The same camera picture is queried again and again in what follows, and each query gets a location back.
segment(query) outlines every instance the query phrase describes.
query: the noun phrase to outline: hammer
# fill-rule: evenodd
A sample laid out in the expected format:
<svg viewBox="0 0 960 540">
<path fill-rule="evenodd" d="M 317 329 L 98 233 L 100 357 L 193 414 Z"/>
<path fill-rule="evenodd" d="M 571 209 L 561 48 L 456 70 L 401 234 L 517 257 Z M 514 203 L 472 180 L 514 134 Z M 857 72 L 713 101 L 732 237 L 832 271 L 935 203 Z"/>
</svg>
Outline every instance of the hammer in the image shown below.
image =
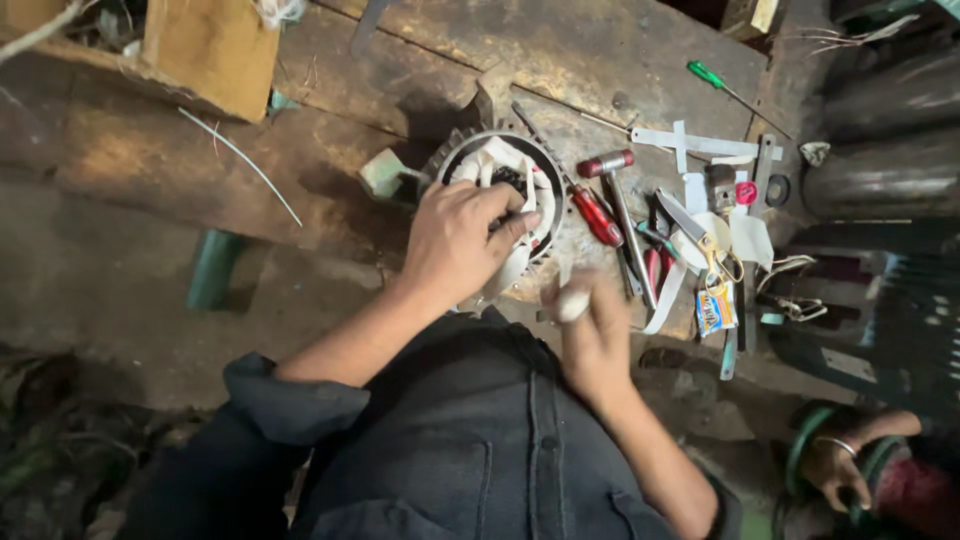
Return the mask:
<svg viewBox="0 0 960 540">
<path fill-rule="evenodd" d="M 650 284 L 650 274 L 643 265 L 643 252 L 640 250 L 640 244 L 636 240 L 636 231 L 630 219 L 630 213 L 627 211 L 627 199 L 623 196 L 623 189 L 620 187 L 620 182 L 616 179 L 617 169 L 629 167 L 633 164 L 633 152 L 630 150 L 617 150 L 579 163 L 577 165 L 577 172 L 584 178 L 602 176 L 604 181 L 610 185 L 610 189 L 613 192 L 613 199 L 616 201 L 617 212 L 620 214 L 623 232 L 627 236 L 627 246 L 630 248 L 631 264 L 633 265 L 636 275 L 640 277 L 640 287 L 643 289 L 643 300 L 650 309 L 657 309 L 657 300 L 654 296 L 653 285 Z"/>
</svg>

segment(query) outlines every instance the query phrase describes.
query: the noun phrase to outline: bangle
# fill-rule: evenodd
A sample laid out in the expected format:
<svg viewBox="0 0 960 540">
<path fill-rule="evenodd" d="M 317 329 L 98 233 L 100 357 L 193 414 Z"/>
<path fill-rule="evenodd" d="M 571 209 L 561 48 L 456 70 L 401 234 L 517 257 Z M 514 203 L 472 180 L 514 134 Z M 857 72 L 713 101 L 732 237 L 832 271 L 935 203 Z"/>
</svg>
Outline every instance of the bangle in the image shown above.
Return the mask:
<svg viewBox="0 0 960 540">
<path fill-rule="evenodd" d="M 834 438 L 834 437 L 817 437 L 817 438 L 813 439 L 813 444 L 817 444 L 817 443 L 820 443 L 820 442 L 833 443 L 833 444 L 839 446 L 840 448 L 846 450 L 847 452 L 849 452 L 850 455 L 853 456 L 853 459 L 856 459 L 856 450 L 854 450 L 852 446 L 850 446 L 849 444 L 841 441 L 840 439 L 837 439 L 837 438 Z"/>
</svg>

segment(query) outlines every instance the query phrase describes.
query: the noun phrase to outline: small packet with text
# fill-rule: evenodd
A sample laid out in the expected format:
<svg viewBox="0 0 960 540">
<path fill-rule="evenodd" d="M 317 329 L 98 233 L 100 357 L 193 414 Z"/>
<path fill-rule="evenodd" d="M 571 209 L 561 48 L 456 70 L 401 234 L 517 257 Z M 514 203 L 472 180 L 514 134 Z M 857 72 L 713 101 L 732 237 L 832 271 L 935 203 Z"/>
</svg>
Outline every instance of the small packet with text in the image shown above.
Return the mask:
<svg viewBox="0 0 960 540">
<path fill-rule="evenodd" d="M 713 298 L 705 290 L 697 293 L 697 323 L 700 336 L 706 337 L 715 331 L 736 328 L 736 309 L 733 307 L 733 283 L 726 282 L 727 292 Z"/>
</svg>

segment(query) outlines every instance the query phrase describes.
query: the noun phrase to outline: green-handled screwdriver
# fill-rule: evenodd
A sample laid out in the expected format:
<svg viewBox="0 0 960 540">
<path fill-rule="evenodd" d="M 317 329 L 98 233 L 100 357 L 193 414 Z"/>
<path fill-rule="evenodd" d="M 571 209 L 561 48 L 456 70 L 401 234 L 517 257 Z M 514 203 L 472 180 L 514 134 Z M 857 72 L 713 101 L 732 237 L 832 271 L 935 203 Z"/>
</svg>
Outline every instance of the green-handled screwdriver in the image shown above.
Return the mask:
<svg viewBox="0 0 960 540">
<path fill-rule="evenodd" d="M 707 81 L 708 83 L 713 85 L 714 88 L 719 88 L 721 90 L 724 90 L 728 94 L 730 94 L 731 98 L 735 99 L 736 101 L 739 101 L 744 107 L 746 107 L 749 110 L 752 110 L 754 114 L 756 114 L 760 118 L 763 118 L 764 120 L 767 121 L 768 124 L 777 128 L 777 130 L 779 130 L 782 134 L 786 135 L 787 138 L 793 140 L 793 136 L 791 134 L 787 133 L 786 130 L 784 130 L 782 127 L 778 126 L 777 124 L 775 124 L 773 120 L 764 116 L 762 112 L 754 108 L 753 105 L 750 105 L 749 103 L 747 103 L 745 99 L 738 96 L 736 92 L 734 92 L 733 90 L 730 89 L 729 86 L 727 86 L 727 83 L 723 82 L 723 79 L 717 76 L 716 73 L 713 73 L 712 71 L 710 71 L 710 68 L 704 65 L 703 62 L 699 60 L 692 61 L 686 65 L 686 68 L 692 71 L 694 74 L 696 74 L 697 77 L 700 77 L 704 81 Z"/>
</svg>

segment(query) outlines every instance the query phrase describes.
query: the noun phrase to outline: red-handled screwdriver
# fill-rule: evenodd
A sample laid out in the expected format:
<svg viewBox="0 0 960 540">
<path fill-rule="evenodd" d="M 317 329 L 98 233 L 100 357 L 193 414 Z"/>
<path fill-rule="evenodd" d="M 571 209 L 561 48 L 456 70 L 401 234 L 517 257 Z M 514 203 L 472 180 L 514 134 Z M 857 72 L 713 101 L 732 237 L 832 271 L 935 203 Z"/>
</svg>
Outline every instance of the red-handled screwdriver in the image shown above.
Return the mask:
<svg viewBox="0 0 960 540">
<path fill-rule="evenodd" d="M 570 191 L 573 192 L 573 204 L 584 216 L 590 232 L 598 240 L 613 248 L 623 245 L 623 233 L 620 227 L 610 217 L 606 210 L 597 203 L 593 195 L 583 187 L 570 182 Z"/>
</svg>

